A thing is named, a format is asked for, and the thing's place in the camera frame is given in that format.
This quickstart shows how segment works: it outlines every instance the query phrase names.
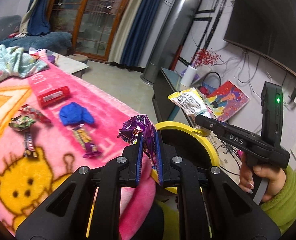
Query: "glass door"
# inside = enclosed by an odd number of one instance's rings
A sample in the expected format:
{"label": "glass door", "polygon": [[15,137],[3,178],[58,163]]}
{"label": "glass door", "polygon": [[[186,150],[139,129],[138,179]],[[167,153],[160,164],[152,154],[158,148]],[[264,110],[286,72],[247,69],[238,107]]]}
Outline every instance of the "glass door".
{"label": "glass door", "polygon": [[53,32],[73,34],[75,20],[83,0],[54,0],[50,14],[50,25]]}
{"label": "glass door", "polygon": [[108,46],[112,43],[112,30],[122,1],[88,0],[79,26],[76,51],[99,60],[108,57]]}

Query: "blue glove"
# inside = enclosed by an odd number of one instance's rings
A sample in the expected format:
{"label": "blue glove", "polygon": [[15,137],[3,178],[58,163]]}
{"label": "blue glove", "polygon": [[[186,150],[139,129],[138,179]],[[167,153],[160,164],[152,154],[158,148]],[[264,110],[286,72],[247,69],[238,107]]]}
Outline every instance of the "blue glove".
{"label": "blue glove", "polygon": [[94,124],[95,121],[85,107],[75,102],[62,107],[59,116],[64,126],[80,123]]}

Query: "blue curtain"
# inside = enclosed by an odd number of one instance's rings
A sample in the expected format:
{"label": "blue curtain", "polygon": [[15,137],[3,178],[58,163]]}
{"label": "blue curtain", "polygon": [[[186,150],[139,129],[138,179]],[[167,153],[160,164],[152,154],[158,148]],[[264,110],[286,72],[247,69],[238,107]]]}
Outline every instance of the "blue curtain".
{"label": "blue curtain", "polygon": [[160,1],[142,0],[123,49],[120,64],[138,66]]}
{"label": "blue curtain", "polygon": [[[34,0],[30,0],[29,9]],[[33,36],[43,35],[50,32],[50,23],[46,18],[46,5],[48,0],[38,0],[31,14],[28,24],[28,33]]]}

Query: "fingernail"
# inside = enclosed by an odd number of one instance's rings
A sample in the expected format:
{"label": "fingernail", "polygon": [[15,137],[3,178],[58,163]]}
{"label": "fingernail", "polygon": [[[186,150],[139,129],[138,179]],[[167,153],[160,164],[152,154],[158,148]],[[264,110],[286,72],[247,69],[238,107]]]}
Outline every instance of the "fingernail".
{"label": "fingernail", "polygon": [[250,182],[247,183],[246,187],[250,188],[250,189],[254,189],[255,186],[253,184],[251,184]]}
{"label": "fingernail", "polygon": [[245,191],[246,191],[247,193],[249,193],[249,194],[252,194],[252,193],[253,193],[253,191],[252,191],[250,188],[245,188]]}
{"label": "fingernail", "polygon": [[261,171],[261,166],[255,166],[253,167],[254,172],[260,172]]}

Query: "beige curtain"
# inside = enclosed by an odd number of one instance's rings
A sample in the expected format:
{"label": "beige curtain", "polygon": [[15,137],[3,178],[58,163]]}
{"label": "beige curtain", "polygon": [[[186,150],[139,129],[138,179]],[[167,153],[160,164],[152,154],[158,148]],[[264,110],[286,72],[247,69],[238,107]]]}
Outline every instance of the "beige curtain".
{"label": "beige curtain", "polygon": [[113,39],[108,62],[120,63],[124,46],[142,0],[130,0]]}
{"label": "beige curtain", "polygon": [[22,17],[21,24],[20,24],[20,30],[19,30],[20,33],[28,33],[29,20],[30,20],[32,11],[34,10],[37,2],[38,2],[38,0],[34,0],[31,5],[30,10],[27,11],[27,13]]}

